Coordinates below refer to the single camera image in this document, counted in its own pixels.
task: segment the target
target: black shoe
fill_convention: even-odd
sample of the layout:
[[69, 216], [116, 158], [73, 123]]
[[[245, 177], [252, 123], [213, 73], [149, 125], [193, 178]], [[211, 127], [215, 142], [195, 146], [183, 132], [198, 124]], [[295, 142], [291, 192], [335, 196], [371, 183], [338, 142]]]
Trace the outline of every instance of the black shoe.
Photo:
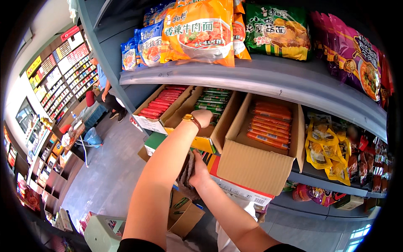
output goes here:
[[109, 116], [109, 119], [113, 119], [113, 118], [115, 118], [115, 116], [118, 116], [119, 115], [119, 113], [117, 112], [117, 111], [115, 111], [115, 112], [112, 112], [111, 114], [110, 114], [110, 116]]
[[127, 114], [127, 111], [126, 111], [126, 110], [124, 110], [123, 113], [119, 114], [118, 123], [120, 123], [121, 121], [123, 121], [123, 119], [125, 118], [126, 114]]

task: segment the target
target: rag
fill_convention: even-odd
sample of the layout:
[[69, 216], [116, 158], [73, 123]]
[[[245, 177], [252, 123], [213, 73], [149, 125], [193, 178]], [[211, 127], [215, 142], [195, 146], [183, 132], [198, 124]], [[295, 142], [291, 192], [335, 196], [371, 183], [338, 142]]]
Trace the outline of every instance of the rag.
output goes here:
[[183, 163], [182, 170], [179, 173], [176, 182], [178, 183], [179, 191], [190, 200], [200, 199], [196, 189], [189, 184], [190, 177], [195, 173], [195, 155], [189, 150], [185, 162]]

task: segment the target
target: black sleeve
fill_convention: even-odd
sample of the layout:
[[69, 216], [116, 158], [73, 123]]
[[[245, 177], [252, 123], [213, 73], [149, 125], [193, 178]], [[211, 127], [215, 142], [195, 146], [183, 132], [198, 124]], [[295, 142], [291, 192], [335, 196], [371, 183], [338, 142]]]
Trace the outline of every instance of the black sleeve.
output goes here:
[[117, 252], [151, 251], [165, 252], [160, 246], [141, 239], [127, 238], [120, 241]]
[[290, 252], [305, 252], [304, 250], [294, 247], [290, 244], [277, 244], [274, 245], [268, 249], [266, 249], [264, 252], [284, 252], [284, 251], [290, 251]]

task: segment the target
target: red sign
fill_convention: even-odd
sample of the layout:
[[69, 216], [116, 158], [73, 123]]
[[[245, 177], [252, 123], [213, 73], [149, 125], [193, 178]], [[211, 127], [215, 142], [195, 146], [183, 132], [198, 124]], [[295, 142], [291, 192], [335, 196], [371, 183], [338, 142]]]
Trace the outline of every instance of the red sign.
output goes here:
[[62, 39], [62, 42], [66, 41], [69, 37], [73, 36], [78, 31], [80, 31], [80, 28], [78, 28], [78, 26], [71, 27], [68, 31], [66, 31], [65, 33], [63, 33], [60, 36], [60, 38]]

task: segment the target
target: gray floor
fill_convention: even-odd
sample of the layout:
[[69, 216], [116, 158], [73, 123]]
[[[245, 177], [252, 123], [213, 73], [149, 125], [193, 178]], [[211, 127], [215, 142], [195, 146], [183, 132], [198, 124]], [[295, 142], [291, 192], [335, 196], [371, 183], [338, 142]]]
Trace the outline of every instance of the gray floor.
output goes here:
[[[143, 146], [143, 133], [126, 116], [121, 123], [108, 116], [96, 126], [104, 145], [91, 148], [89, 167], [81, 168], [62, 207], [69, 210], [73, 223], [89, 211], [126, 217], [131, 193], [145, 162], [137, 156]], [[198, 251], [217, 251], [215, 219], [206, 214], [188, 234], [187, 241]], [[321, 221], [269, 209], [261, 227], [273, 238], [305, 251], [348, 251], [368, 231], [369, 222]]]

